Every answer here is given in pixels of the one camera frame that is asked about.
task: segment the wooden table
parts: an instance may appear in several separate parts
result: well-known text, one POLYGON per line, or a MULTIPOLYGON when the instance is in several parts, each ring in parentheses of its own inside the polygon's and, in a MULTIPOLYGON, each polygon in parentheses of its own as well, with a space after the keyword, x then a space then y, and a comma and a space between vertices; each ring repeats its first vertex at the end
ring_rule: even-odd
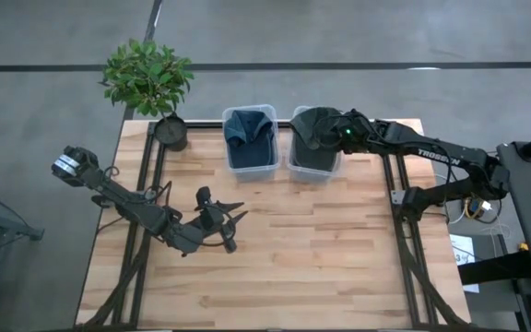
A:
MULTIPOLYGON (((422 132, 418 119, 399 122, 422 132)), ((125 122, 116 153, 121 173, 114 180, 132 190, 147 128, 147 121, 125 122)), ((191 129, 184 151, 167 152, 161 183, 173 181, 170 205, 183 220, 195 216, 195 192, 204 185, 213 200, 244 201, 249 214, 238 224, 239 248, 232 255, 222 247, 203 247, 182 258, 152 240, 139 328, 410 326, 381 158, 343 156, 340 175, 329 184, 293 183, 285 165, 289 137, 289 130, 280 130, 282 166, 274 180, 263 183, 238 184, 227 171, 220 129, 191 129)), ((156 155, 151 154, 147 184, 156 155)), ((411 185, 434 185, 430 161, 407 157, 406 163, 411 185)), ((105 210, 100 225, 116 217, 114 210, 105 210)), ((78 323, 89 319, 116 285, 127 228, 121 221, 98 235, 78 323)), ((469 321, 443 217, 425 217, 419 228, 431 281, 469 321)), ((220 241, 218 236, 208 240, 220 241)), ((419 285, 416 293, 424 313, 419 285)), ((125 313, 132 294, 127 295, 125 313)))

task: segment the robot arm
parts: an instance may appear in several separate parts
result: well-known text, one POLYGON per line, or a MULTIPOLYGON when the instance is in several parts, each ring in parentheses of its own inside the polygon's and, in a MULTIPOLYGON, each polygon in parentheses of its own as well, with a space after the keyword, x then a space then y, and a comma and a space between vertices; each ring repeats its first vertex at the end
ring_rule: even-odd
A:
POLYGON ((425 137, 404 124, 392 121, 372 122, 356 110, 337 118, 333 126, 326 129, 335 132, 338 136, 336 149, 346 154, 417 155, 468 173, 463 180, 427 189, 411 187, 405 192, 395 193, 392 198, 400 203, 399 214, 403 219, 419 220, 426 208, 444 203, 444 199, 451 201, 476 195, 493 200, 507 195, 509 171, 497 158, 480 148, 466 148, 425 137))
POLYGON ((168 246, 183 252, 183 255, 195 252, 204 244, 206 237, 220 233, 228 253, 236 249, 232 239, 235 224, 247 213, 246 211, 231 218, 229 212, 243 203, 222 204, 210 200, 210 189, 202 187, 196 194, 200 215, 190 222, 182 224, 182 213, 169 206, 155 204, 159 194, 151 198, 144 193, 134 193, 113 181, 107 174, 112 168, 101 170, 97 156, 84 148, 66 147, 64 153, 54 162, 53 175, 74 187, 86 186, 95 190, 108 201, 114 203, 118 213, 131 222, 137 222, 152 236, 165 242, 168 246))

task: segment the clear plastic container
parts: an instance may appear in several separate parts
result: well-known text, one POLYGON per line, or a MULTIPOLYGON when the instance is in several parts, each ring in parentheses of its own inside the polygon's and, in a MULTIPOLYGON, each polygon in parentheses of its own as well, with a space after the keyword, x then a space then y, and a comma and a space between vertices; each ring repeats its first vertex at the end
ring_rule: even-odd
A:
POLYGON ((229 145, 225 142, 225 149, 227 150, 227 167, 229 171, 235 174, 237 181, 239 182, 252 182, 269 180, 274 177, 276 169, 280 167, 280 157, 277 147, 277 117, 276 109, 272 105, 251 105, 251 106, 239 106, 230 107, 222 113, 222 131, 224 137, 224 124, 232 117, 233 111, 258 111, 265 113, 267 117, 272 121, 272 127, 274 128, 274 164, 258 167, 246 167, 246 168, 232 168, 230 164, 229 145))
MULTIPOLYGON (((294 114, 292 115, 292 118, 294 118, 296 115, 310 110, 314 106, 299 106, 294 110, 294 114)), ((289 153, 287 154, 288 157, 286 159, 286 164, 288 168, 290 169, 290 179, 292 181, 298 181, 298 182, 305 182, 305 183, 313 183, 313 184, 325 184, 329 180, 331 180, 334 177, 337 177, 339 173, 339 166, 341 165, 341 158, 342 153, 338 152, 336 154, 336 160, 333 165, 333 170, 331 172, 327 171, 321 171, 316 169, 310 169, 305 167, 300 167, 296 165, 292 165, 290 162, 292 160, 292 156, 294 154, 294 151, 292 151, 294 147, 294 137, 295 135, 292 134, 292 141, 289 145, 289 153)))

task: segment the black fabric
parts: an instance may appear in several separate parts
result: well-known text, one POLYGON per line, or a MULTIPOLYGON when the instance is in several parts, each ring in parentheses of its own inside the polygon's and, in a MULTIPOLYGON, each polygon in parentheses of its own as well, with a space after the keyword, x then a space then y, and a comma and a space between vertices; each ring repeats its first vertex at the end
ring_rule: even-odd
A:
POLYGON ((329 128, 335 125, 340 114, 339 110, 331 107, 314 107, 292 118, 292 165, 326 172, 333 170, 337 153, 319 142, 325 146, 336 143, 336 135, 330 134, 329 128))
POLYGON ((224 124, 233 169, 274 165, 274 124, 263 112, 233 111, 224 124))

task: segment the gray floor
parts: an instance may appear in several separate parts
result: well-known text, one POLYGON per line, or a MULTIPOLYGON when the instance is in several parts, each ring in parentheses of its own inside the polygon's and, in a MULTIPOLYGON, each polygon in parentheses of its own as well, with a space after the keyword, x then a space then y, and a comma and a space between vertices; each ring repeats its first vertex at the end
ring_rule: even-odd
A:
MULTIPOLYGON (((0 1, 0 65, 101 64, 119 43, 144 36, 151 5, 0 1)), ((197 63, 531 61, 531 1, 165 0, 155 37, 197 63)), ((14 245, 0 331, 69 327, 75 318, 100 211, 50 165, 65 145, 112 162, 123 108, 102 98, 99 79, 0 74, 0 198, 46 228, 41 243, 14 245)), ((419 117, 429 136, 486 150, 531 137, 531 69, 197 73, 186 100, 186 119, 256 103, 274 105, 280 118, 299 105, 332 105, 419 117)), ((514 249, 522 234, 504 204, 514 249)), ((461 221, 452 232, 488 234, 481 226, 461 221)), ((473 321, 507 327, 507 313, 493 312, 473 311, 473 321)))

